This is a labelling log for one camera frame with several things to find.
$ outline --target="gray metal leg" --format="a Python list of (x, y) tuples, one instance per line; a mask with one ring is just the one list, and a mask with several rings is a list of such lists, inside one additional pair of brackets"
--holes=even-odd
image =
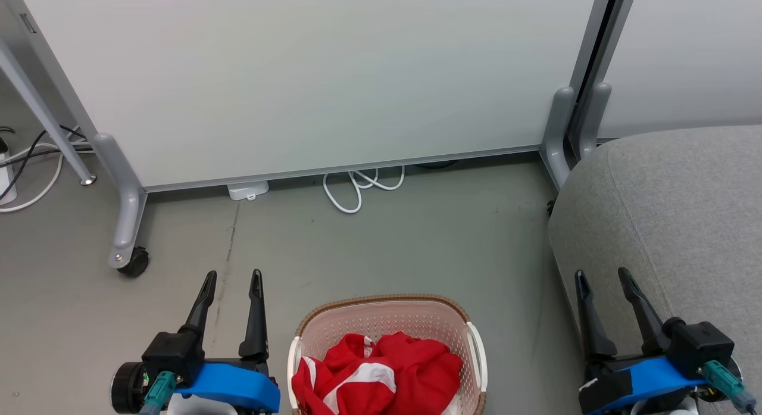
[(569, 165), (564, 155), (564, 135), (569, 125), (569, 117), (572, 116), (575, 99), (574, 89), (568, 86), (555, 92), (545, 125), (545, 135), (539, 147), (542, 162), (548, 168), (555, 188), (559, 190), (569, 176)]
[(73, 166), (74, 171), (79, 176), (82, 185), (90, 185), (95, 181), (95, 175), (90, 174), (87, 166), (82, 162), (82, 158), (79, 157), (74, 147), (71, 146), (66, 138), (63, 130), (58, 126), (55, 121), (55, 117), (45, 105), (43, 98), (36, 91), (32, 82), (29, 81), (24, 70), (18, 64), (16, 57), (13, 56), (11, 50), (8, 49), (8, 45), (4, 41), (0, 40), (0, 67), (8, 76), (8, 80), (11, 81), (19, 95), (21, 95), (24, 102), (29, 105), (32, 112), (40, 120), (40, 123), (45, 128), (46, 132), (50, 135), (50, 138), (55, 142), (58, 148), (63, 153), (66, 160)]
[(606, 82), (593, 86), (590, 92), (585, 114), (580, 117), (582, 121), (579, 130), (572, 135), (571, 139), (574, 152), (580, 160), (591, 154), (598, 146), (598, 128), (601, 127), (601, 120), (604, 118), (610, 95), (611, 85)]
[(130, 262), (147, 195), (113, 136), (99, 133), (93, 143), (119, 189), (119, 218), (108, 260), (109, 266), (119, 269)]

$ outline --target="white cable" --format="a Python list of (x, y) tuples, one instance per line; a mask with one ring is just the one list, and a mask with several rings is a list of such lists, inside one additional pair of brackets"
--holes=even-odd
[[(360, 173), (360, 171), (349, 171), (348, 172), (349, 179), (352, 180), (352, 185), (354, 187), (354, 192), (357, 193), (357, 206), (355, 208), (351, 209), (351, 210), (346, 209), (343, 206), (341, 206), (336, 201), (336, 199), (333, 197), (333, 195), (331, 195), (331, 191), (329, 190), (329, 185), (327, 184), (327, 178), (329, 178), (328, 174), (324, 174), (323, 175), (323, 190), (326, 191), (326, 195), (329, 196), (329, 199), (334, 204), (334, 206), (339, 209), (339, 211), (341, 211), (343, 213), (347, 213), (347, 214), (354, 214), (357, 211), (359, 211), (360, 208), (363, 206), (363, 196), (360, 193), (360, 189), (370, 189), (371, 187), (375, 186), (375, 187), (378, 187), (379, 189), (392, 191), (392, 190), (399, 189), (399, 187), (402, 185), (402, 182), (405, 181), (405, 166), (402, 166), (402, 173), (400, 173), (400, 175), (399, 175), (399, 182), (397, 182), (396, 185), (393, 185), (391, 187), (379, 183), (378, 182), (378, 179), (379, 179), (379, 169), (376, 168), (375, 171), (376, 171), (376, 176), (374, 176), (372, 179), (370, 177), (366, 176), (365, 174)], [(368, 181), (368, 184), (366, 184), (366, 185), (359, 184), (357, 182), (357, 180), (354, 178), (354, 174), (358, 174), (360, 177), (364, 178), (366, 181)]]
[[(77, 130), (79, 128), (79, 125), (74, 127), (74, 130)], [(75, 141), (74, 143), (71, 143), (73, 146), (89, 146), (90, 143), (87, 141)], [(48, 143), (38, 143), (35, 147), (38, 146), (47, 146), (52, 147), (54, 149), (58, 149), (59, 147), (55, 144), (48, 144)], [(29, 152), (29, 149), (25, 149), (23, 152), (19, 152), (18, 154), (12, 155), (12, 157), (9, 157), (8, 160), (3, 161), (0, 163), (0, 165), (4, 165), (7, 162), (10, 162), (11, 160), (17, 159), (21, 155), (26, 155), (27, 152)], [(79, 154), (92, 154), (93, 152), (79, 152)], [(11, 208), (0, 208), (0, 213), (12, 213), (14, 211), (19, 211), (24, 208), (27, 208), (31, 204), (36, 203), (36, 201), (40, 200), (43, 196), (46, 195), (47, 192), (50, 191), (52, 188), (52, 185), (55, 184), (55, 180), (58, 179), (58, 176), (61, 174), (61, 165), (63, 164), (63, 154), (58, 155), (58, 165), (55, 168), (55, 174), (52, 175), (52, 179), (50, 179), (50, 183), (47, 185), (45, 189), (43, 189), (38, 195), (36, 195), (34, 198), (31, 198), (29, 201), (26, 201), (24, 204), (16, 205), (15, 207)]]

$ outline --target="power strip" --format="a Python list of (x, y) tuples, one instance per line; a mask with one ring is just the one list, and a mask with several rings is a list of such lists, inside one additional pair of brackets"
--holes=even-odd
[[(8, 144), (6, 144), (5, 141), (0, 138), (0, 163), (5, 162), (5, 160), (7, 160), (9, 157), (11, 157), (11, 152), (8, 150)], [(3, 168), (0, 169), (0, 194), (8, 189), (8, 185), (11, 184), (11, 180), (13, 180), (13, 166), (3, 166)], [(5, 197), (0, 199), (0, 205), (12, 202), (14, 199), (16, 199), (15, 185), (11, 187), (11, 190), (8, 191)]]

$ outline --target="laundry basket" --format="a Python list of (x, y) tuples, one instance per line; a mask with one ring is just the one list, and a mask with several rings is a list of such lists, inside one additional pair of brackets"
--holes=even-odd
[(288, 395), (293, 415), (306, 415), (299, 410), (291, 389), (291, 379), (303, 355), (322, 359), (347, 333), (359, 333), (378, 342), (381, 336), (400, 331), (421, 339), (436, 339), (459, 355), (463, 368), (457, 413), (482, 413), (487, 399), (487, 359), (479, 331), (465, 310), (436, 295), (382, 295), (325, 304), (302, 320), (288, 354)]

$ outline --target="whiteboard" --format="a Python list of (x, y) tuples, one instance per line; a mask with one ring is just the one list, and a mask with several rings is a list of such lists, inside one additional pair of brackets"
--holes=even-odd
[(634, 0), (599, 138), (762, 124), (762, 0)]
[(542, 140), (594, 0), (24, 0), (144, 186)]

